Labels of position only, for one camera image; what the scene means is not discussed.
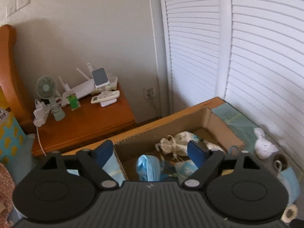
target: white remote control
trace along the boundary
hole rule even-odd
[[[91,99],[91,104],[105,102],[111,99],[116,99],[120,96],[119,91],[106,91]]]

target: light switch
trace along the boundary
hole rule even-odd
[[[6,6],[6,17],[9,17],[13,13],[17,11],[17,6],[16,6],[16,1],[11,1],[7,6]]]
[[[17,10],[29,4],[29,0],[16,0],[16,2],[17,2]]]

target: wall outlet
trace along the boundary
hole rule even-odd
[[[155,87],[146,87],[143,89],[143,95],[145,97],[145,99],[150,99],[156,96],[156,91],[155,91]]]
[[[29,0],[16,0],[17,2],[17,10],[23,8],[26,5],[29,5]]]
[[[16,11],[17,11],[16,0],[11,1],[8,5],[6,5],[6,17],[11,16]]]

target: brown textured fabric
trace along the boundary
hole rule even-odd
[[[10,225],[7,222],[7,218],[13,209],[13,191],[15,183],[3,164],[0,163],[0,203],[3,203],[6,207],[3,212],[0,213],[0,227],[9,228]]]

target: tape roll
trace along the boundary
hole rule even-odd
[[[285,223],[290,223],[298,216],[298,208],[295,204],[286,207],[281,220]]]

